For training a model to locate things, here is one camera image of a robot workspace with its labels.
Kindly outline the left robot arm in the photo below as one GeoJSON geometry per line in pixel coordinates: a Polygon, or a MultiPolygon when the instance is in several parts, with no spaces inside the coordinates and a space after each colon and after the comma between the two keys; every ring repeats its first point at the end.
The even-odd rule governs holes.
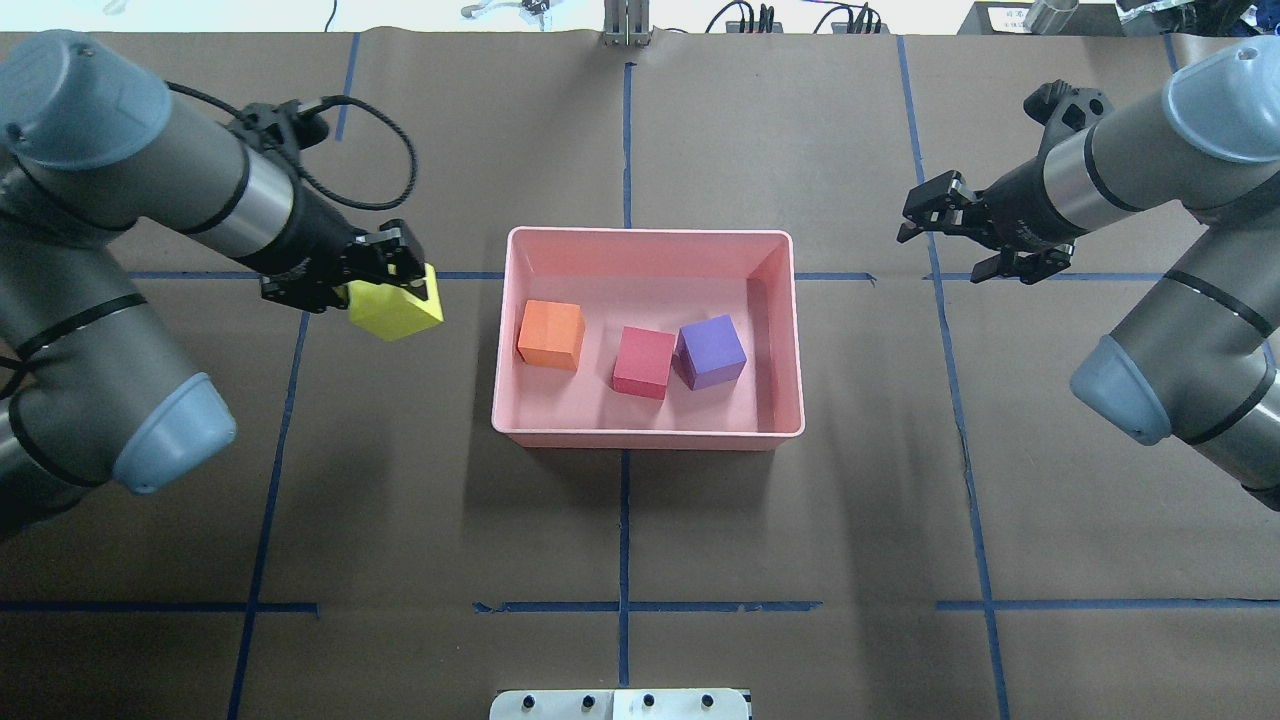
{"type": "Polygon", "coordinates": [[[411,229],[348,223],[355,201],[301,154],[315,102],[256,102],[216,123],[90,35],[51,29],[3,59],[3,537],[116,482],[151,495],[219,454],[236,420],[109,245],[147,219],[250,269],[261,296],[330,307],[394,341],[443,319],[411,229]]]}

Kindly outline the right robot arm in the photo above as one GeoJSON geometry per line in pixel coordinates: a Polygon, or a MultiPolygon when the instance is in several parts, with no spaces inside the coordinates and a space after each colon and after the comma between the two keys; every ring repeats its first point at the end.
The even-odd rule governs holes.
{"type": "Polygon", "coordinates": [[[1279,506],[1279,49],[1243,38],[1126,108],[1064,81],[1024,101],[1037,154],[983,190],[946,172],[914,187],[899,242],[936,232],[989,249],[973,283],[1066,270],[1087,234],[1167,202],[1203,234],[1070,379],[1135,442],[1174,437],[1267,509],[1279,506]]]}

